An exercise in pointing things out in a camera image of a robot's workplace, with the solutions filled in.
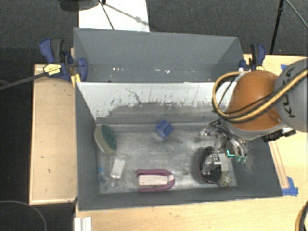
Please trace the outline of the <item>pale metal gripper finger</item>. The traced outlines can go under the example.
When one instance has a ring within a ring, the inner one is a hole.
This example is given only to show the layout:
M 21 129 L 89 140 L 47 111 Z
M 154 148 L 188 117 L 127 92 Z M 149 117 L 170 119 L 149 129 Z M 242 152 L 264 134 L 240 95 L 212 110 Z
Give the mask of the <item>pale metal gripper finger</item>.
M 220 155 L 222 154 L 217 154 L 217 153 L 213 153 L 210 155 L 210 163 L 212 165 L 221 165 L 222 164 L 222 160 L 220 158 Z
M 221 164 L 206 164 L 204 163 L 201 168 L 203 176 L 219 175 L 221 171 Z

